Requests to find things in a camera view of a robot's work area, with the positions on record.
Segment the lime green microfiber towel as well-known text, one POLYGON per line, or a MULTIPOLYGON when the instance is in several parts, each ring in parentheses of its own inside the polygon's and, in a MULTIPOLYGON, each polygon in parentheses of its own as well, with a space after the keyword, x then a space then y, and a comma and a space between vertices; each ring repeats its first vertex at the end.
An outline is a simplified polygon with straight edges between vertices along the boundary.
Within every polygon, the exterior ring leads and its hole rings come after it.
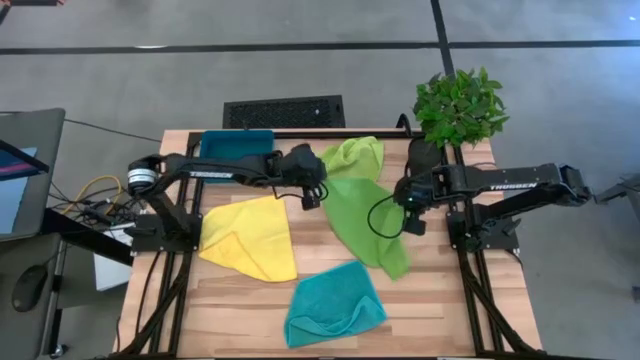
POLYGON ((376 181, 384 165, 384 143, 374 136, 350 138, 328 147, 320 156, 330 178, 376 181))

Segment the yellow microfiber towel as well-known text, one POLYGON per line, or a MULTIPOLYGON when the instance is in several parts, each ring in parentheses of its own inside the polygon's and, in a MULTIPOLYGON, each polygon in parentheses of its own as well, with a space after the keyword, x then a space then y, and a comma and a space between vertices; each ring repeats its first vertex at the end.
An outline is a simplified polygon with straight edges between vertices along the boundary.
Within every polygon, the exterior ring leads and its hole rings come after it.
POLYGON ((210 210, 202 222, 199 257, 264 282, 295 280, 285 202, 267 196, 210 210))

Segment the teal microfiber towel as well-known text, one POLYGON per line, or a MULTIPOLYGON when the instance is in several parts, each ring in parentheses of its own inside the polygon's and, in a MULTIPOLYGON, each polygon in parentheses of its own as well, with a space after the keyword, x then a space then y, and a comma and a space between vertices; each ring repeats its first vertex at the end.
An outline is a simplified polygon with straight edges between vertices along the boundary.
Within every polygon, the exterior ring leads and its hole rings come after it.
POLYGON ((387 320, 365 266, 351 261, 301 280, 284 321, 289 348, 355 336, 387 320))

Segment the black plant pot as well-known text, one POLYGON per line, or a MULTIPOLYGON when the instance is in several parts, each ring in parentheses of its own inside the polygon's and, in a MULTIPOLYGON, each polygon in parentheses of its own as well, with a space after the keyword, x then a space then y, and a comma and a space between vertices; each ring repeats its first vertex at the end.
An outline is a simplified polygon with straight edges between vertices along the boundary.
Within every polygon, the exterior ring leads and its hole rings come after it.
POLYGON ((424 138, 414 138, 410 141, 406 163, 409 175, 429 172, 439 166, 441 161, 442 151, 436 144, 427 142, 424 138))

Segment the black perforated metal box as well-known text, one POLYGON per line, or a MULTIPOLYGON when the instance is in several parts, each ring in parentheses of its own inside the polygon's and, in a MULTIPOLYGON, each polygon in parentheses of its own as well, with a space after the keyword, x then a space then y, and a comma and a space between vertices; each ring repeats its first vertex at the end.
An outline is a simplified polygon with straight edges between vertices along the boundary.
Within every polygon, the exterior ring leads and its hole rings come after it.
POLYGON ((224 129, 345 128, 341 95, 226 102, 224 129))

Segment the blue plastic bin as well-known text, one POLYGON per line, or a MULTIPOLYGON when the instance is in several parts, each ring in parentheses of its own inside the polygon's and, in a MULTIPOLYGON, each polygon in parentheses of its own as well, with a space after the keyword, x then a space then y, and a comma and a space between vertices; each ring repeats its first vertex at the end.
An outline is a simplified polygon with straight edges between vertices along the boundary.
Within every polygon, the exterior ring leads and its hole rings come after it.
POLYGON ((274 150, 271 130, 211 130, 202 135, 200 158, 236 160, 274 150))

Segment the green leafy potted tree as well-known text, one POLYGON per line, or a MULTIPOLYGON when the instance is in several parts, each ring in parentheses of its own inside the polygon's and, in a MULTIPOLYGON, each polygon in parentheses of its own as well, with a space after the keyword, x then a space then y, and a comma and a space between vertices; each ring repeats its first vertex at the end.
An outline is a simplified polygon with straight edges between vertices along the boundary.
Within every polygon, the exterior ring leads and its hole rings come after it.
POLYGON ((416 86, 413 113, 425 141, 438 147, 459 147, 479 142, 503 131, 510 119, 497 91, 502 84, 486 68, 438 73, 416 86))

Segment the grey metal stand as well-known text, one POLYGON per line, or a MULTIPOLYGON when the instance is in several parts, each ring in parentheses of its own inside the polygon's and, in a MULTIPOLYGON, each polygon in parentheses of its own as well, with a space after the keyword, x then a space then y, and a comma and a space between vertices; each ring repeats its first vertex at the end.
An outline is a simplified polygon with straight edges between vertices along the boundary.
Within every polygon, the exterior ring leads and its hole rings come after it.
POLYGON ((597 203, 605 204, 615 198, 627 197, 632 205, 640 206, 640 173, 622 178, 612 187, 595 196, 597 203))

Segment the white box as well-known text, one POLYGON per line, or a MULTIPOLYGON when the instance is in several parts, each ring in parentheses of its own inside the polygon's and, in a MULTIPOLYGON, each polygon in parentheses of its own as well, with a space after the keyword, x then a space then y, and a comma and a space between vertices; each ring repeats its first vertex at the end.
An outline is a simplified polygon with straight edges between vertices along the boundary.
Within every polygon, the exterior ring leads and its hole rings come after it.
MULTIPOLYGON (((133 225, 133 222, 117 225, 104 231, 103 234, 122 244, 131 246, 132 237, 125 233, 125 229, 133 225)), ((104 292, 129 282, 131 276, 130 265, 124 265, 97 254, 93 255, 93 259, 97 291, 104 292)))

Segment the grey computer monitor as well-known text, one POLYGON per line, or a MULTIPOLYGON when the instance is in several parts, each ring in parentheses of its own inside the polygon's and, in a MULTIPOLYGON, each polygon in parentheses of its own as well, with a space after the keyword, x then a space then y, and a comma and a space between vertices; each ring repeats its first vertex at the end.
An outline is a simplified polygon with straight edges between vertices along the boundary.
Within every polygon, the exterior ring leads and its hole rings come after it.
POLYGON ((0 116, 0 140, 16 148, 37 149, 35 158, 49 166, 49 172, 30 177, 22 197, 13 230, 0 234, 0 242, 31 237, 39 233, 58 155, 66 112, 53 108, 0 116))

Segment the black computer mouse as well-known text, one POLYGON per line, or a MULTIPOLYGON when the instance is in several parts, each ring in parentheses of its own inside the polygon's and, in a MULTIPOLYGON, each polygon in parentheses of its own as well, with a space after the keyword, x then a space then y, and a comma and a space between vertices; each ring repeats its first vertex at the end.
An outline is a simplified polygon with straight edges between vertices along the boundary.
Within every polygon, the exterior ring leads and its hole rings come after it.
POLYGON ((48 278, 45 265, 27 268, 16 280, 11 295, 11 305, 16 312, 29 312, 36 307, 48 278))

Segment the grey desk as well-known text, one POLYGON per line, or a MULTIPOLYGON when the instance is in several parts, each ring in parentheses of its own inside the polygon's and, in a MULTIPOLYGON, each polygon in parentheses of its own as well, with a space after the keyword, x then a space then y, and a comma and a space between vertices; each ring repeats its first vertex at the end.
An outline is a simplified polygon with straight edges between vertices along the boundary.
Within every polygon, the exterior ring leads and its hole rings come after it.
POLYGON ((52 257, 58 249, 57 235, 0 243, 0 360, 35 360, 41 354, 53 283, 52 257), (19 277, 42 264, 47 276, 36 305, 27 312, 16 311, 12 294, 19 277))

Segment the black aluminium table frame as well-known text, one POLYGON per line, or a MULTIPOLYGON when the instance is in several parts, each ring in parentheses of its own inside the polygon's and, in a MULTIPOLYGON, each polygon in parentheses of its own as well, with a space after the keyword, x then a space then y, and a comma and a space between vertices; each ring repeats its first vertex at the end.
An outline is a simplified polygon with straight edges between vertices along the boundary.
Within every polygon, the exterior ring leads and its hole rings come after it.
MULTIPOLYGON (((348 138, 376 136, 384 141, 384 168, 379 184, 392 190, 403 175, 410 139, 400 129, 280 129, 274 130, 275 148, 288 152, 299 143, 309 143, 314 152, 339 145, 348 138)), ((270 191, 233 184, 172 185, 172 200, 206 214, 214 206, 269 195, 270 191)), ((296 198, 285 198, 299 278, 330 270, 354 260, 335 237, 322 209, 303 211, 296 198)), ((422 217, 427 233, 403 235, 411 258, 410 272, 393 281, 382 269, 369 269, 369 276, 388 314, 388 320, 368 332, 328 342, 288 349, 284 321, 298 281, 267 283, 235 270, 203 261, 194 255, 189 282, 180 302, 171 305, 151 349, 141 355, 124 355, 135 337, 135 323, 144 283, 150 282, 144 297, 141 320, 147 321, 160 293, 169 287, 183 260, 160 255, 150 272, 155 253, 134 260, 120 320, 121 352, 109 360, 186 360, 226 358, 436 358, 475 356, 476 349, 493 350, 495 325, 478 300, 469 302, 464 289, 458 254, 450 246, 446 219, 450 206, 431 210, 422 217)), ((502 250, 485 250, 469 256, 469 262, 490 285, 493 299, 519 336, 534 349, 542 349, 523 270, 517 260, 502 250)))

